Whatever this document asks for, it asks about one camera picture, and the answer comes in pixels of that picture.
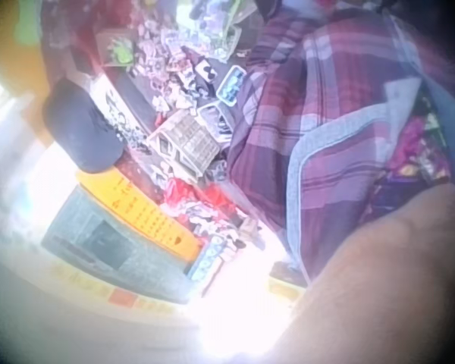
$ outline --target person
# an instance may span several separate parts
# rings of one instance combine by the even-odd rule
[[[455,64],[389,14],[283,0],[247,70],[228,173],[309,282],[256,362],[434,362],[455,333]]]

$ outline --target purple plaid shirt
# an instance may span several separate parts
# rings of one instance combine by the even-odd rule
[[[426,77],[455,67],[413,28],[361,11],[325,24],[283,9],[237,99],[231,180],[313,279],[358,225]]]

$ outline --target plaid shirt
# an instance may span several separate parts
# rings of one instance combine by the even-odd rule
[[[357,227],[422,80],[455,97],[455,67],[400,20],[329,22],[282,9],[237,99],[231,180],[313,279]]]

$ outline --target skin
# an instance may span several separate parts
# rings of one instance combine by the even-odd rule
[[[455,186],[347,238],[263,363],[430,363],[455,334]]]

